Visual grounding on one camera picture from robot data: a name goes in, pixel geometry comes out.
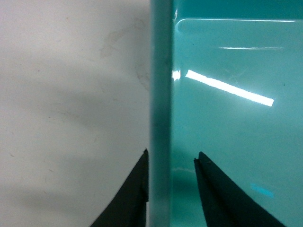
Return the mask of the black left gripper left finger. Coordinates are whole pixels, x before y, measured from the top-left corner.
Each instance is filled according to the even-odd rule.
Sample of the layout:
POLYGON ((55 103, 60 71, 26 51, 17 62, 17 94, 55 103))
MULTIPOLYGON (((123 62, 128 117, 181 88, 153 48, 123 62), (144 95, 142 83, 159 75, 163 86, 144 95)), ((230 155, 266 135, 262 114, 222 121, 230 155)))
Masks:
POLYGON ((145 149, 92 227, 145 227, 149 201, 149 154, 145 149))

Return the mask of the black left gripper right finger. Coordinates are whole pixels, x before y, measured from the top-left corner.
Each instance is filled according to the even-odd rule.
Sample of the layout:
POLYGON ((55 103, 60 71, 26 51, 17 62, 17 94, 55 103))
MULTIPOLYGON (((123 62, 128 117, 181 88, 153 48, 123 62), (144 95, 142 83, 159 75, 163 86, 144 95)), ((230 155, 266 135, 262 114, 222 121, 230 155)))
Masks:
POLYGON ((204 152, 194 159, 200 200, 208 227, 283 227, 204 152))

